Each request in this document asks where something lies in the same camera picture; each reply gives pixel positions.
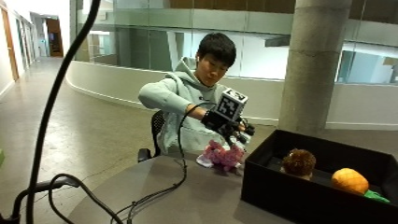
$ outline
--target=floor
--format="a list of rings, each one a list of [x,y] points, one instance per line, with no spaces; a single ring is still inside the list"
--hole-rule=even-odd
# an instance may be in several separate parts
[[[13,199],[28,187],[37,131],[52,82],[61,65],[58,58],[41,58],[4,96],[0,96],[0,212],[11,214]],[[60,173],[77,176],[90,189],[136,164],[141,147],[152,148],[149,119],[153,111],[117,105],[76,92],[65,83],[48,122],[39,181]],[[273,132],[255,126],[249,152]],[[398,132],[326,130],[319,137],[387,152],[398,158]],[[85,197],[80,189],[54,190],[54,204],[68,215]],[[48,194],[36,194],[35,223],[64,223],[50,210]],[[25,203],[21,215],[25,216]]]

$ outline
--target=table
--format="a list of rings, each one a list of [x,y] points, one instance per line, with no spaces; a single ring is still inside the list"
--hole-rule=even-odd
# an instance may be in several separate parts
[[[293,223],[240,199],[242,169],[224,172],[196,163],[200,152],[186,153],[188,177],[182,185],[138,207],[134,224],[156,223]],[[182,178],[181,160],[160,156],[126,168],[98,186],[93,193],[117,212],[142,196],[169,188]],[[126,218],[128,210],[120,214]],[[110,216],[88,197],[69,217],[74,223],[109,223]]]

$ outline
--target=robotic hand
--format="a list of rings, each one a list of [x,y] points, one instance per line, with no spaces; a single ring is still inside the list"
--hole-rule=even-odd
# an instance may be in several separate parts
[[[229,145],[233,144],[230,141],[232,136],[234,136],[242,144],[246,144],[250,136],[253,136],[255,132],[254,127],[249,123],[242,122],[242,118],[240,117],[246,101],[247,96],[229,88],[222,92],[216,108],[208,110],[201,119],[201,123],[205,127],[220,133]],[[244,125],[245,134],[240,131],[241,124]]]

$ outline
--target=pink plush toy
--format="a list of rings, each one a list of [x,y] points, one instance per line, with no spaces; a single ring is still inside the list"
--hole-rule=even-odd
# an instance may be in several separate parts
[[[230,149],[225,149],[226,147],[228,145],[222,146],[218,142],[210,140],[209,146],[197,158],[198,164],[208,168],[213,167],[214,164],[221,164],[225,171],[229,171],[233,167],[238,168],[245,150],[237,144],[233,144]]]

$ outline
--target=column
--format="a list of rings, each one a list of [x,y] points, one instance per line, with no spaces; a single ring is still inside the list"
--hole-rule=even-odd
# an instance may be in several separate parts
[[[278,129],[325,129],[351,0],[295,0]]]

